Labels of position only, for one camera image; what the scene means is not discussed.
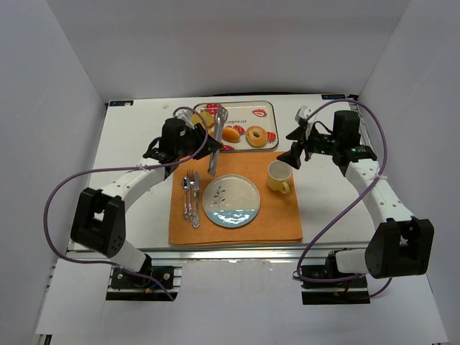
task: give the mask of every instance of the silverware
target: silverware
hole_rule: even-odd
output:
[[[195,196],[195,210],[193,212],[192,226],[196,229],[200,226],[200,219],[198,216],[198,199],[200,197],[200,175],[195,171],[193,176],[193,195]]]
[[[184,212],[182,213],[182,219],[187,219],[187,195],[188,191],[190,190],[190,182],[188,181],[188,177],[185,176],[182,180],[182,189],[184,193]]]
[[[187,179],[189,182],[189,190],[187,193],[190,193],[188,198],[188,207],[187,207],[187,221],[190,223],[192,221],[192,196],[193,196],[193,171],[187,170]]]
[[[221,142],[222,140],[222,131],[224,130],[225,121],[227,121],[229,117],[229,112],[224,107],[220,106],[216,110],[216,115],[214,115],[214,119],[216,121],[215,129],[214,129],[214,139],[217,142]],[[216,175],[216,166],[217,166],[217,157],[219,156],[219,151],[211,153],[211,157],[209,158],[209,168],[208,173],[212,176]]]

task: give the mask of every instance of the mug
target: mug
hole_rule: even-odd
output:
[[[275,160],[268,166],[267,184],[268,188],[275,192],[288,194],[290,192],[288,181],[292,174],[288,164]]]

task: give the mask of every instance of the plant design on plate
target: plant design on plate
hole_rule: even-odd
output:
[[[221,186],[219,186],[214,196],[214,205],[217,205],[217,208],[219,210],[221,209],[221,202],[225,201],[224,192],[225,192],[225,189],[221,189]]]

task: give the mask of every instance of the strawberry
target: strawberry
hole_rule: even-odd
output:
[[[252,113],[258,117],[267,117],[267,112],[264,109],[255,109]]]
[[[233,128],[236,129],[240,135],[243,135],[244,133],[246,133],[244,131],[244,128],[241,127],[241,126],[238,126],[237,124],[235,126],[233,126]]]
[[[267,132],[267,141],[269,144],[273,143],[276,140],[276,134],[272,132]]]
[[[220,107],[220,106],[221,105],[219,103],[208,103],[208,104],[206,104],[206,110],[211,115],[214,115],[216,113],[217,108]]]

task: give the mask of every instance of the orange placemat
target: orange placemat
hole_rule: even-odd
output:
[[[209,159],[179,165],[173,175],[169,243],[176,245],[299,242],[302,240],[297,196],[291,177],[290,193],[273,192],[267,187],[268,165],[281,152],[221,153],[216,177],[207,173]],[[182,179],[187,169],[200,173],[200,226],[194,229],[182,219],[184,192]],[[250,179],[259,189],[260,209],[254,220],[241,228],[227,229],[213,223],[204,213],[201,197],[206,186],[222,175],[237,174]]]

